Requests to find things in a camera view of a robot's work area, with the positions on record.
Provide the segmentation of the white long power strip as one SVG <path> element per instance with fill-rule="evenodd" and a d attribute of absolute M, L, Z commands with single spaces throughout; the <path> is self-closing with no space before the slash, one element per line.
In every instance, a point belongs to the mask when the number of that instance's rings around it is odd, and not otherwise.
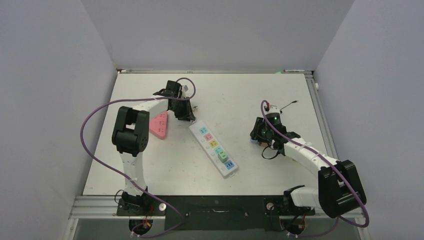
<path fill-rule="evenodd" d="M 197 120 L 189 126 L 189 130 L 220 175 L 224 179 L 233 177 L 239 166 L 212 129 L 204 121 Z M 228 155 L 228 160 L 224 163 L 218 158 L 217 153 L 220 151 L 225 151 Z"/>

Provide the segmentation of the pink triangular socket base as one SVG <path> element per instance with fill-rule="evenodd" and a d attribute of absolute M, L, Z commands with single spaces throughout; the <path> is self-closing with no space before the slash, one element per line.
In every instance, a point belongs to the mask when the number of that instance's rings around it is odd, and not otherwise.
<path fill-rule="evenodd" d="M 164 111 L 149 121 L 149 132 L 160 140 L 167 137 L 168 112 Z"/>

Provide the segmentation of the green cube plug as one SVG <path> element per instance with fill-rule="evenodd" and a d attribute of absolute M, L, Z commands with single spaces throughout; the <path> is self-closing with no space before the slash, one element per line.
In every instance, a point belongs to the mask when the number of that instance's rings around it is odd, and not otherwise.
<path fill-rule="evenodd" d="M 227 153 L 223 150 L 219 151 L 217 156 L 222 163 L 225 163 L 229 159 Z"/>

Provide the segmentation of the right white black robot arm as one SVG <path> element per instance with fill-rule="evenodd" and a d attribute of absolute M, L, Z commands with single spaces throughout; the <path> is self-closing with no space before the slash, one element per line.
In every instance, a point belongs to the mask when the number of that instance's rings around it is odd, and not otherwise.
<path fill-rule="evenodd" d="M 330 218 L 361 208 L 367 202 L 356 166 L 350 160 L 329 157 L 294 131 L 287 131 L 279 114 L 257 117 L 250 138 L 291 158 L 317 177 L 316 187 L 298 185 L 283 192 L 283 209 L 293 215 L 321 209 Z"/>

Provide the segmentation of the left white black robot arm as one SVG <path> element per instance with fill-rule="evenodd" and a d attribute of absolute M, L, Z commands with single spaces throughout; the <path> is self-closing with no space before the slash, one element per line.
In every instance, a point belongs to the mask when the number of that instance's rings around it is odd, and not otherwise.
<path fill-rule="evenodd" d="M 120 154 L 125 174 L 123 204 L 136 215 L 149 211 L 153 199 L 147 194 L 143 170 L 143 151 L 149 141 L 150 121 L 166 111 L 174 112 L 180 121 L 190 122 L 196 119 L 189 97 L 157 97 L 133 107 L 122 106 L 117 112 L 112 144 Z"/>

